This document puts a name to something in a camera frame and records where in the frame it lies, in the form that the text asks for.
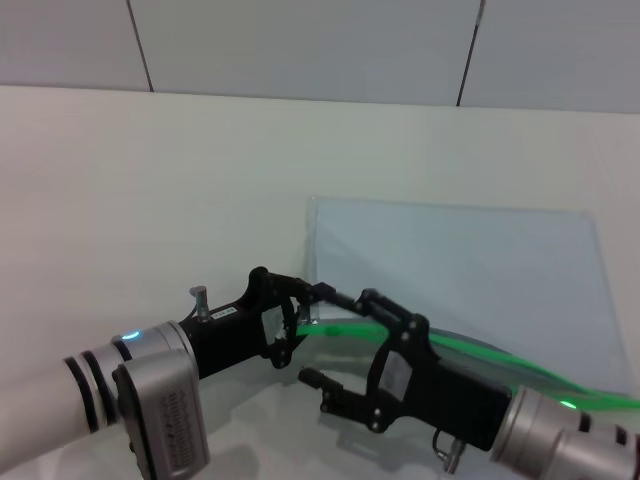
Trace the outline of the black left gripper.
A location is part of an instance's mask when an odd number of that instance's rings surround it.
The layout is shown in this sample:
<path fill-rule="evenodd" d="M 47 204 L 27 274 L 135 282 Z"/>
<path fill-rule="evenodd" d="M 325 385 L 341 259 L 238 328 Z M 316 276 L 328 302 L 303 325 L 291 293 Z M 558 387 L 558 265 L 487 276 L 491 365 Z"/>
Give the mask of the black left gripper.
<path fill-rule="evenodd" d="M 197 316 L 179 326 L 186 334 L 201 380 L 260 356 L 283 369 L 306 338 L 303 326 L 311 324 L 310 307 L 330 301 L 335 289 L 325 283 L 310 284 L 300 278 L 253 269 L 248 286 L 236 301 L 218 307 L 208 320 Z M 263 316 L 269 312 L 269 339 Z"/>

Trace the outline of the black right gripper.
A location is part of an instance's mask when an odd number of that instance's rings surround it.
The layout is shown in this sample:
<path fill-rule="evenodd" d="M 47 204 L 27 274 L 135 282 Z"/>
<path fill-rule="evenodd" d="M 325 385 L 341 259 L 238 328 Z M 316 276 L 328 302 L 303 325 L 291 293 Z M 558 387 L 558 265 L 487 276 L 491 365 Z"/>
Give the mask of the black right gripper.
<path fill-rule="evenodd" d="M 411 417 L 482 451 L 493 447 L 512 400 L 508 387 L 442 360 L 430 344 L 429 322 L 375 289 L 358 298 L 331 291 L 328 303 L 371 320 L 384 343 L 371 364 L 366 397 L 319 370 L 299 371 L 301 383 L 321 391 L 322 413 L 376 432 Z"/>

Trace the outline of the clear document bag green zipper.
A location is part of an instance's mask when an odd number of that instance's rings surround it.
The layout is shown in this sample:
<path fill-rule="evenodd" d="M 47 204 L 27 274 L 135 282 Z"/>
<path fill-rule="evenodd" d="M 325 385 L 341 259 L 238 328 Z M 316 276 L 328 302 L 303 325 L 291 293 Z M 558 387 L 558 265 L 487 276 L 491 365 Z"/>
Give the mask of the clear document bag green zipper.
<path fill-rule="evenodd" d="M 315 198 L 307 231 L 310 282 L 425 316 L 444 357 L 573 407 L 640 411 L 589 216 Z"/>

